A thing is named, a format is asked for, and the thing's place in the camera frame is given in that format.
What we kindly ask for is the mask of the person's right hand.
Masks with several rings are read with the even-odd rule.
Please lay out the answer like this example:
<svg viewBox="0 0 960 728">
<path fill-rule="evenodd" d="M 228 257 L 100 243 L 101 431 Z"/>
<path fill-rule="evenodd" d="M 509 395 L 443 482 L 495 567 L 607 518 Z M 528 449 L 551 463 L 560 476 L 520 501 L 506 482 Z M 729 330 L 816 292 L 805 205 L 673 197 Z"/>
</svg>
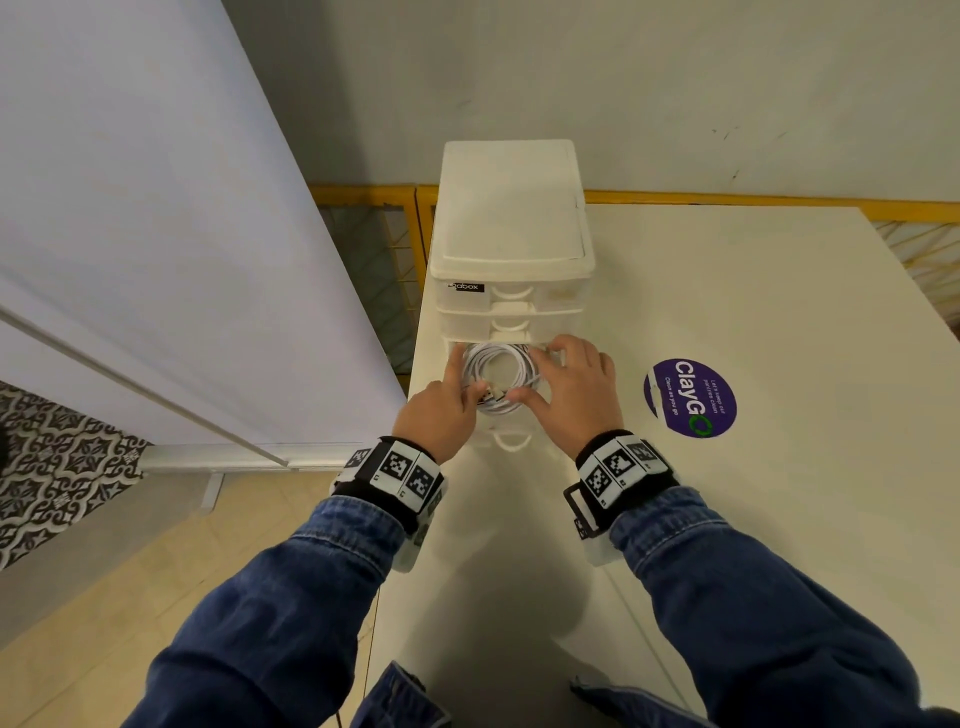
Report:
<svg viewBox="0 0 960 728">
<path fill-rule="evenodd" d="M 555 393 L 557 408 L 556 423 L 541 427 L 565 455 L 576 460 L 597 436 L 624 429 L 616 365 L 592 342 L 571 334 L 558 335 L 547 348 L 551 353 L 562 353 L 564 363 L 555 363 L 543 350 L 531 351 Z"/>
</svg>

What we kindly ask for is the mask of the person's left hand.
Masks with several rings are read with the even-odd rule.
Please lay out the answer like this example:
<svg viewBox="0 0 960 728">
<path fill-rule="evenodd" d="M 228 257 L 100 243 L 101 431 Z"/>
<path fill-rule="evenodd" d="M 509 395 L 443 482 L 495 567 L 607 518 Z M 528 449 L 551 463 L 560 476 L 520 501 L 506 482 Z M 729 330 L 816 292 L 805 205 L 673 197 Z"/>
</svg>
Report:
<svg viewBox="0 0 960 728">
<path fill-rule="evenodd" d="M 454 458 L 471 438 L 476 410 L 464 410 L 462 387 L 466 345 L 450 351 L 443 376 L 429 382 L 400 409 L 391 436 L 424 450 L 438 464 Z"/>
</svg>

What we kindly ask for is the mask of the person's left forearm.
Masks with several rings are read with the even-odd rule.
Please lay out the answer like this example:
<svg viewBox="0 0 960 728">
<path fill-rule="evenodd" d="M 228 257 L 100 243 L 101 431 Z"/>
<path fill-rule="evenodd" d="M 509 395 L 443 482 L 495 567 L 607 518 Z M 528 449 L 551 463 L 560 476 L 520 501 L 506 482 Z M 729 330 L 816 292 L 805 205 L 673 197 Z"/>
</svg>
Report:
<svg viewBox="0 0 960 728">
<path fill-rule="evenodd" d="M 416 526 L 386 494 L 322 500 L 198 603 L 122 728 L 319 728 L 354 685 L 359 630 Z"/>
</svg>

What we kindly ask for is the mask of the person's right forearm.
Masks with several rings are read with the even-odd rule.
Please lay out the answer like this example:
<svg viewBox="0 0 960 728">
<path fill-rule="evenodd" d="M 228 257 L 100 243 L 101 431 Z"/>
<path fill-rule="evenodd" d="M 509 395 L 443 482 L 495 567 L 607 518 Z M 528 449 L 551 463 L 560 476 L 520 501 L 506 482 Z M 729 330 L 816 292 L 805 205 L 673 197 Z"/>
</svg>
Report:
<svg viewBox="0 0 960 728">
<path fill-rule="evenodd" d="M 960 728 L 880 627 L 673 486 L 608 532 L 718 728 Z"/>
</svg>

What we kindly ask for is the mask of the white open plastic drawer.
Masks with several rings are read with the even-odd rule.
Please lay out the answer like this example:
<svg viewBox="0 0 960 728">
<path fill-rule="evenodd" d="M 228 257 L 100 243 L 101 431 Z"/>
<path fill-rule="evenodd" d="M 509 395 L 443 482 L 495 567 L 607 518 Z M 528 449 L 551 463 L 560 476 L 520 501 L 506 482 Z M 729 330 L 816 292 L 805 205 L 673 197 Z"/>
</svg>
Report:
<svg viewBox="0 0 960 728">
<path fill-rule="evenodd" d="M 558 365 L 565 355 L 551 352 L 547 341 L 534 343 L 473 342 L 465 344 L 463 383 L 484 380 L 488 396 L 477 407 L 474 439 L 484 446 L 496 445 L 507 453 L 517 453 L 543 436 L 543 429 L 531 413 L 507 400 L 515 387 L 531 386 L 546 396 L 550 391 L 541 370 L 531 356 L 544 351 Z"/>
</svg>

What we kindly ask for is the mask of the left wrist marker band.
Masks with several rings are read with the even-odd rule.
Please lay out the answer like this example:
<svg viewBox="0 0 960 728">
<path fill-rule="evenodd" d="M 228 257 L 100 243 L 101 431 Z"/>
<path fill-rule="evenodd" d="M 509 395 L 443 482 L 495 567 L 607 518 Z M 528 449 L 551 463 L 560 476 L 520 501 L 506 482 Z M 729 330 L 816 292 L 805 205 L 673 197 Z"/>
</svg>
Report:
<svg viewBox="0 0 960 728">
<path fill-rule="evenodd" d="M 330 486 L 330 496 L 346 495 L 357 482 L 397 502 L 404 519 L 415 518 L 415 529 L 406 529 L 391 564 L 395 572 L 410 573 L 449 489 L 440 466 L 420 445 L 383 436 L 354 450 Z"/>
</svg>

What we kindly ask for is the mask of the wrist marker band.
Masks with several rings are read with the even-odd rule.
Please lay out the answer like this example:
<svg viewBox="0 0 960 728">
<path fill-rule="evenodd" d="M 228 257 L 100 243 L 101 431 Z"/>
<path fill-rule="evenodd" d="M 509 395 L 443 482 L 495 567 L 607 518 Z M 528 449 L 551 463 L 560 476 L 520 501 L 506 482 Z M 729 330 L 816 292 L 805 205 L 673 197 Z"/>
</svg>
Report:
<svg viewBox="0 0 960 728">
<path fill-rule="evenodd" d="M 616 520 L 680 481 L 654 445 L 634 434 L 602 435 L 577 463 L 578 480 L 563 491 L 563 498 L 586 561 L 605 567 L 622 557 L 610 538 Z"/>
<path fill-rule="evenodd" d="M 357 482 L 397 502 L 404 519 L 415 518 L 415 529 L 406 529 L 391 564 L 395 572 L 410 573 L 449 489 L 440 466 L 420 445 L 383 436 L 354 450 L 330 486 L 330 496 L 346 495 Z"/>
</svg>

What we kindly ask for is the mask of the right wrist marker band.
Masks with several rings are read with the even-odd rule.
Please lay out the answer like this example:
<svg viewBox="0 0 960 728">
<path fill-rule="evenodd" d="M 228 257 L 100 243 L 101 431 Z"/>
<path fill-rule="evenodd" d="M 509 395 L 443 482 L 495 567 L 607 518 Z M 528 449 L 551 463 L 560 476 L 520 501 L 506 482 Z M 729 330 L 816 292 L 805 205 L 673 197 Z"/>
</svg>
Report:
<svg viewBox="0 0 960 728">
<path fill-rule="evenodd" d="M 586 561 L 605 567 L 622 557 L 610 538 L 616 520 L 680 481 L 654 445 L 634 434 L 602 435 L 577 463 L 578 480 L 563 491 L 563 498 Z"/>
</svg>

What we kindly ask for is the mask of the purple round sticker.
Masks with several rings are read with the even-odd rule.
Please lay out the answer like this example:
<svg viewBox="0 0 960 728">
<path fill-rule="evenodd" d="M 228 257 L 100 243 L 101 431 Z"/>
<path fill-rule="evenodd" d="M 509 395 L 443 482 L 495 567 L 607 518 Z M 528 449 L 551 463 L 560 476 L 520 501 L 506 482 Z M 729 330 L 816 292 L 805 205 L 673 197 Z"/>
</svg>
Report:
<svg viewBox="0 0 960 728">
<path fill-rule="evenodd" d="M 726 379 L 689 357 L 656 362 L 644 377 L 643 394 L 654 417 L 687 438 L 717 438 L 738 418 L 738 402 Z"/>
</svg>

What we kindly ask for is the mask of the white plastic drawer unit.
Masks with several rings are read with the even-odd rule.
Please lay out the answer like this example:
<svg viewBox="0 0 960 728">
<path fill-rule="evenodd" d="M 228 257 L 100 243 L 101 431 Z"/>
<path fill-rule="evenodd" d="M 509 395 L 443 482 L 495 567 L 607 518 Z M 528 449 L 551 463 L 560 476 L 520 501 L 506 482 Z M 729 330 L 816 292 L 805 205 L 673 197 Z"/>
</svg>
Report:
<svg viewBox="0 0 960 728">
<path fill-rule="evenodd" d="M 443 151 L 427 285 L 443 343 L 575 334 L 595 255 L 574 143 L 450 141 Z"/>
</svg>

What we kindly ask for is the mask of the white partition panel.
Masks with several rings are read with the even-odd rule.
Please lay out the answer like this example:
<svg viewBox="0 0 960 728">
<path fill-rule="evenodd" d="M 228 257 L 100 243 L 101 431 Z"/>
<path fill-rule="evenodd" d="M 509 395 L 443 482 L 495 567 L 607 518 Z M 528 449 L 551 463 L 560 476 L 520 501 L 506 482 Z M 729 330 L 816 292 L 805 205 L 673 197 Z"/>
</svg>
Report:
<svg viewBox="0 0 960 728">
<path fill-rule="evenodd" d="M 9 379 L 185 455 L 331 458 L 405 403 L 221 0 L 0 0 Z"/>
</svg>

